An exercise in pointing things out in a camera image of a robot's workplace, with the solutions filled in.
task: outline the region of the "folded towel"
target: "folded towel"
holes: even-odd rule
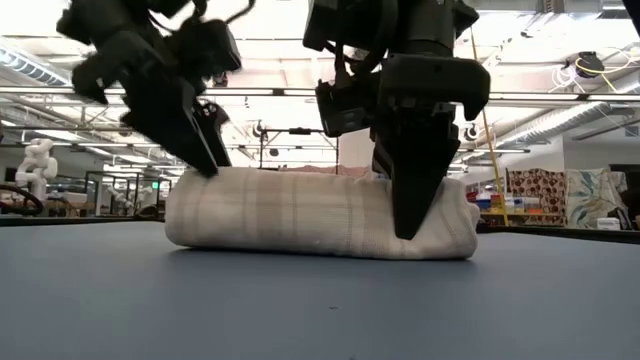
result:
[[[224,167],[185,173],[167,200],[166,234],[194,248],[379,259],[463,259],[480,212],[464,185],[444,179],[413,240],[394,233],[388,180]]]

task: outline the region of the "ceiling light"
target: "ceiling light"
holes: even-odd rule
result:
[[[142,156],[135,156],[135,155],[118,155],[120,158],[122,158],[123,160],[127,160],[127,161],[131,161],[131,162],[136,162],[139,164],[148,164],[151,163],[153,161],[142,157]]]
[[[589,96],[589,99],[594,101],[640,101],[640,95],[591,95]]]
[[[185,165],[155,165],[154,169],[186,169]]]
[[[493,93],[490,100],[577,100],[576,94]]]
[[[67,141],[75,141],[82,139],[80,136],[70,133],[68,131],[60,131],[60,130],[37,130],[38,134],[49,136],[52,138],[67,140]]]
[[[285,90],[284,94],[287,96],[316,96],[314,90]]]
[[[602,5],[602,10],[627,10],[624,5]]]
[[[160,147],[158,144],[144,143],[144,144],[132,144],[133,147],[144,147],[144,148],[157,148]]]
[[[22,143],[22,145],[29,146],[29,145],[32,145],[32,144],[29,141],[25,141],[25,142]],[[71,145],[73,145],[73,144],[72,143],[63,143],[63,142],[54,142],[53,143],[53,146],[71,146]]]
[[[113,156],[113,154],[111,154],[110,152],[106,152],[106,151],[104,151],[102,149],[94,148],[94,147],[91,147],[91,146],[88,146],[87,150],[89,150],[91,152],[94,152],[94,153],[96,153],[98,155]]]
[[[105,176],[102,178],[102,182],[104,183],[113,183],[113,182],[127,182],[126,179],[114,179],[113,176]]]
[[[121,143],[80,143],[80,146],[91,146],[91,147],[127,147],[127,144]]]
[[[56,58],[50,58],[50,63],[72,63],[83,61],[85,58],[83,56],[61,56]]]
[[[271,89],[216,88],[216,89],[207,89],[202,95],[265,96],[265,95],[273,95],[273,93],[274,92]]]

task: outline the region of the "workbench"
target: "workbench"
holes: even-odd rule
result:
[[[640,246],[480,235],[469,261],[176,247],[163,224],[0,228],[0,359],[640,359]]]

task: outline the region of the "rolled cloth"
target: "rolled cloth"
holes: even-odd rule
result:
[[[464,185],[444,179],[413,240],[398,239],[391,183],[346,176],[224,167],[185,173],[167,200],[166,234],[194,248],[378,259],[464,259],[480,212]]]

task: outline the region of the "black cable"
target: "black cable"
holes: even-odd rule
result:
[[[35,209],[29,209],[27,207],[16,207],[16,206],[7,205],[4,202],[0,202],[0,208],[7,210],[9,213],[18,214],[22,216],[38,216],[44,211],[44,204],[42,204],[42,201],[40,201],[32,193],[26,190],[23,190],[17,186],[3,185],[3,184],[0,184],[0,190],[10,191],[18,195],[24,196],[25,203],[27,201],[31,201],[36,206]]]
[[[157,27],[159,27],[160,29],[164,29],[166,31],[168,31],[170,34],[175,33],[175,30],[169,29],[168,27],[162,25],[162,23],[160,21],[158,21],[158,19],[156,19],[155,16],[153,16],[153,14],[149,13],[149,20],[154,23]]]
[[[231,24],[232,22],[238,20],[239,18],[247,15],[249,13],[249,11],[251,11],[251,9],[253,9],[253,7],[256,5],[256,0],[249,0],[249,5],[247,5],[247,7],[245,7],[244,9],[238,11],[237,13],[235,13],[233,16],[231,16],[230,18],[227,19],[227,21],[225,21],[227,23],[227,25]]]
[[[356,75],[368,74],[384,59],[398,24],[398,0],[380,0],[380,25],[376,32],[373,49],[351,71]]]
[[[335,53],[336,53],[336,47],[335,47],[332,43],[330,43],[330,42],[328,42],[328,41],[327,41],[327,43],[326,43],[326,44],[324,44],[324,48],[325,48],[325,49],[327,49],[327,51],[329,51],[330,53],[332,53],[332,54],[334,54],[334,55],[335,55]],[[358,59],[354,59],[354,58],[349,57],[349,56],[347,56],[347,55],[343,55],[343,57],[344,57],[344,61],[348,62],[348,63],[349,63],[349,64],[351,64],[351,65],[355,65],[355,64],[360,63],[360,60],[358,60]]]

